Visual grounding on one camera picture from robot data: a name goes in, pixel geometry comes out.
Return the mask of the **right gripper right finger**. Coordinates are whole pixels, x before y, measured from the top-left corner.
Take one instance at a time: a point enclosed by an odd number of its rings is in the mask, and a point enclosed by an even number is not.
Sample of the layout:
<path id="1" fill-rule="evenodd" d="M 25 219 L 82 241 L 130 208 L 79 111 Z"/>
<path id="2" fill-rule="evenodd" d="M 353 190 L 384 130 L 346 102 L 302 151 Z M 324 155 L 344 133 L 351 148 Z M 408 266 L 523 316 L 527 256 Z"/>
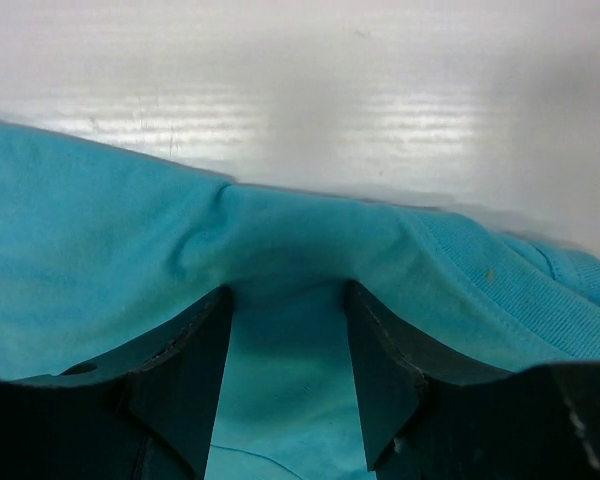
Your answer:
<path id="1" fill-rule="evenodd" d="M 512 373 L 466 356 L 399 318 L 362 284 L 344 292 L 348 346 L 367 469 L 397 462 L 420 471 L 404 428 L 436 398 L 436 385 L 466 386 Z"/>

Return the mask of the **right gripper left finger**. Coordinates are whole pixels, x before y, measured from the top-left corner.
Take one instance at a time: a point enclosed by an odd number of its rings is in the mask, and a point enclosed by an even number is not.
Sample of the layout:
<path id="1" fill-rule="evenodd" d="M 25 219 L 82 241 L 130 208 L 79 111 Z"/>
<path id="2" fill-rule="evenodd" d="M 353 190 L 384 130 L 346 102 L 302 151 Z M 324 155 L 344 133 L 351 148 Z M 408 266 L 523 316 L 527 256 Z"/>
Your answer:
<path id="1" fill-rule="evenodd" d="M 109 352 L 14 382 L 13 478 L 203 478 L 232 314 L 220 287 Z"/>

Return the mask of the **turquoise t shirt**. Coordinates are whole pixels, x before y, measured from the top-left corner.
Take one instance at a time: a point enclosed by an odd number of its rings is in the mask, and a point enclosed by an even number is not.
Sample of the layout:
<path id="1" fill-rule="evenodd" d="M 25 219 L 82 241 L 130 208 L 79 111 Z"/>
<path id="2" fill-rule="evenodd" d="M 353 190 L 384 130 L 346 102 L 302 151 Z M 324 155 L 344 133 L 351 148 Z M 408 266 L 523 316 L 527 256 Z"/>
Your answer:
<path id="1" fill-rule="evenodd" d="M 0 378 L 57 373 L 229 286 L 214 479 L 367 477 L 349 280 L 500 368 L 600 359 L 600 260 L 586 253 L 0 121 Z"/>

